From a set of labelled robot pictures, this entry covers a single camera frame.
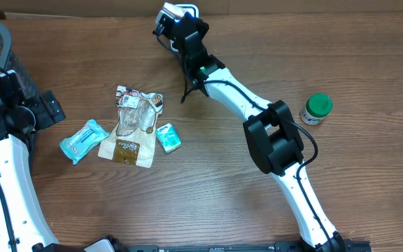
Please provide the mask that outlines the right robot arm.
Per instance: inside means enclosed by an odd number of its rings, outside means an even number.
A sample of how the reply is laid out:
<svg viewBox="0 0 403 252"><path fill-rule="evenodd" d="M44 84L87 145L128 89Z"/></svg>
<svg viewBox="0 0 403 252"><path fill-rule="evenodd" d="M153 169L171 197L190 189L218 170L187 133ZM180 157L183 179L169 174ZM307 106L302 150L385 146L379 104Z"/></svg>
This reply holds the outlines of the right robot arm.
<svg viewBox="0 0 403 252"><path fill-rule="evenodd" d="M219 101L243 123L250 156L257 168L271 174L295 215L303 251L345 251L346 244L325 215L311 187L302 135L310 134L294 120L283 101L270 102L242 85L202 43L209 25L187 9L166 3L153 31L172 41L171 53L181 65L185 95L194 90Z"/></svg>

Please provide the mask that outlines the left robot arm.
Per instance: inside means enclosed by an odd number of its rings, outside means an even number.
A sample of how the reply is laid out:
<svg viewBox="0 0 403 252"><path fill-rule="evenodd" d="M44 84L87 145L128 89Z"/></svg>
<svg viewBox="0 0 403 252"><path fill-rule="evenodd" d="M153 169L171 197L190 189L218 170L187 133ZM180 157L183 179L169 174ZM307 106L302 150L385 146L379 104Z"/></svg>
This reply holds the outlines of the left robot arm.
<svg viewBox="0 0 403 252"><path fill-rule="evenodd" d="M0 251L76 251L60 244L34 189L32 136L65 119L51 91L27 97L15 71L0 67Z"/></svg>

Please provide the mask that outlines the mint wet wipes pack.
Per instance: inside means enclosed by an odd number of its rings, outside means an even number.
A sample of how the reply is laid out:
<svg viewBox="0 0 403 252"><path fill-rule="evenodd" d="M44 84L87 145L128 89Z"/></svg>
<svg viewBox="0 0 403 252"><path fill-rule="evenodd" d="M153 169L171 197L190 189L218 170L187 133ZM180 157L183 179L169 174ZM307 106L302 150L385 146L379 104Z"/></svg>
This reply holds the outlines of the mint wet wipes pack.
<svg viewBox="0 0 403 252"><path fill-rule="evenodd" d="M73 136L65 138L60 142L59 147L73 163L76 165L95 146L107 138L106 132L94 119L88 120L85 125Z"/></svg>

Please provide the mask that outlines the teal Kleenex tissue pack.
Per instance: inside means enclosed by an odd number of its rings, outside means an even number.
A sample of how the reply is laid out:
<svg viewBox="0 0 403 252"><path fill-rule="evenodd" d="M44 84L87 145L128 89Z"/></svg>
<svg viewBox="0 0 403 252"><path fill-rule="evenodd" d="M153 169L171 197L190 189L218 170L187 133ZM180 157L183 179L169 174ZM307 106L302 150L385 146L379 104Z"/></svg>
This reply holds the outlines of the teal Kleenex tissue pack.
<svg viewBox="0 0 403 252"><path fill-rule="evenodd" d="M158 127L155 130L155 133L166 154L169 154L182 146L182 142L171 123Z"/></svg>

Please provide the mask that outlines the brown paper bread bag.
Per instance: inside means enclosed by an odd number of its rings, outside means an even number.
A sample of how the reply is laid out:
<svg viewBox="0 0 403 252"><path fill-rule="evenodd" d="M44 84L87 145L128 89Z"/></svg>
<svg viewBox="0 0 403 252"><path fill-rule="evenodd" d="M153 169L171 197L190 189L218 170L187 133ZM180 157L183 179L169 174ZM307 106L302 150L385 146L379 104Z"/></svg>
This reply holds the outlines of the brown paper bread bag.
<svg viewBox="0 0 403 252"><path fill-rule="evenodd" d="M119 85L115 98L118 123L100 143L98 156L114 162L151 167L156 124L164 107L163 96Z"/></svg>

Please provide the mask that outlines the green lid jar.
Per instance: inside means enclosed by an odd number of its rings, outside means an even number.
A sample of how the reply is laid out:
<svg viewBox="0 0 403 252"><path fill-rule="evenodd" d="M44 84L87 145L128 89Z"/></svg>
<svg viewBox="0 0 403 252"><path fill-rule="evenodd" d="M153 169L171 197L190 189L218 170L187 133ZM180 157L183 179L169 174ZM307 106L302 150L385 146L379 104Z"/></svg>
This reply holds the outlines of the green lid jar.
<svg viewBox="0 0 403 252"><path fill-rule="evenodd" d="M320 124L332 111L333 103L326 94L312 95L299 112L301 120L307 125Z"/></svg>

